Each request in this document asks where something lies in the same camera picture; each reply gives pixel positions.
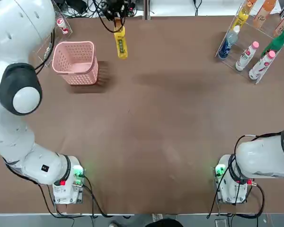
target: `robotic arm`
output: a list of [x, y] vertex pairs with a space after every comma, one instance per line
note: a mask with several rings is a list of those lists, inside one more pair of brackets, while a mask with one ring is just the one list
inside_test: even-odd
[[218, 201], [230, 204], [246, 201], [249, 179], [284, 178], [284, 131], [241, 143], [236, 157], [221, 157], [215, 173], [216, 185], [221, 183]]
[[50, 0], [0, 1], [0, 155], [13, 171], [53, 184], [55, 202], [69, 204], [82, 201], [84, 169], [77, 158], [36, 144], [34, 133], [21, 120], [42, 100], [29, 55], [54, 25]]

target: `brown table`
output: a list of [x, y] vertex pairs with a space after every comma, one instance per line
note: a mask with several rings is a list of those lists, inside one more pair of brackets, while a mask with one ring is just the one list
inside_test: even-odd
[[[213, 57], [231, 20], [129, 19], [123, 61], [99, 20], [72, 19], [71, 40], [96, 46], [101, 85], [79, 94], [44, 69], [42, 104], [25, 117], [37, 143], [76, 156], [106, 212], [208, 213], [219, 158], [243, 134], [284, 128], [284, 49], [251, 84]], [[265, 212], [284, 213], [284, 179], [257, 182]], [[258, 211], [254, 193], [237, 212]], [[67, 212], [91, 213], [91, 199]], [[0, 213], [47, 213], [38, 187], [11, 174], [1, 157]]]

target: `pink plastic basket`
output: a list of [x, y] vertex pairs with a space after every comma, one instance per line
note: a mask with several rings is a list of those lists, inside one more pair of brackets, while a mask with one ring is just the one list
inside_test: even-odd
[[90, 41], [59, 43], [52, 66], [71, 85], [91, 85], [97, 81], [98, 62], [95, 46]]

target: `clear acrylic shelf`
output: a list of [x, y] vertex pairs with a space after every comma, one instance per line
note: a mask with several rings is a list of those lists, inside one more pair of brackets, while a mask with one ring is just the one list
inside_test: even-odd
[[[226, 34], [232, 28], [234, 21], [238, 18], [238, 13], [241, 10], [242, 6], [243, 6], [243, 4], [240, 5], [240, 7], [239, 7], [239, 9], [236, 13], [236, 16], [233, 18], [232, 23], [229, 26]], [[262, 79], [262, 77], [259, 78], [257, 81], [251, 80], [249, 78], [249, 70], [256, 64], [256, 62], [260, 59], [261, 53], [264, 51], [264, 49], [267, 47], [267, 45], [273, 40], [273, 38], [274, 38], [273, 37], [273, 31], [278, 26], [281, 19], [280, 19], [279, 14], [269, 15], [267, 20], [262, 25], [262, 27], [256, 28], [256, 27], [253, 26], [253, 20], [254, 20], [254, 17], [255, 17], [253, 15], [256, 15], [257, 12], [251, 10], [250, 14], [251, 15], [248, 17], [247, 21], [242, 26], [242, 28], [239, 32], [238, 41], [236, 42], [236, 44], [234, 44], [231, 47], [231, 50], [229, 52], [228, 57], [225, 60], [223, 60], [222, 62], [225, 63], [226, 65], [228, 65], [229, 67], [231, 67], [232, 69], [234, 69], [238, 74], [240, 74], [243, 77], [250, 80], [251, 83], [257, 84]], [[218, 56], [217, 56], [218, 51], [225, 41], [226, 34], [225, 34], [223, 41], [221, 42], [221, 44], [220, 44], [220, 46], [219, 46], [219, 48], [216, 52], [215, 56], [217, 58], [218, 58]], [[246, 50], [246, 48], [249, 47], [252, 44], [253, 41], [258, 41], [259, 44], [260, 44], [260, 47], [258, 48], [254, 57], [251, 59], [251, 61], [245, 67], [245, 69], [243, 71], [237, 71], [236, 67], [235, 67], [237, 60], [240, 58], [241, 54]]]

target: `white bottle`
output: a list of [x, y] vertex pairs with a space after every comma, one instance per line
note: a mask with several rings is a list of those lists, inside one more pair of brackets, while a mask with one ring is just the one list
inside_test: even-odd
[[250, 45], [244, 53], [240, 56], [240, 59], [236, 62], [236, 69], [238, 71], [242, 71], [245, 66], [250, 62], [252, 57], [254, 56], [256, 50], [259, 48], [259, 43], [254, 41], [252, 45]]
[[249, 71], [249, 77], [251, 79], [257, 79], [265, 72], [265, 69], [270, 65], [275, 57], [275, 52], [270, 51], [263, 58], [261, 58], [252, 69]]

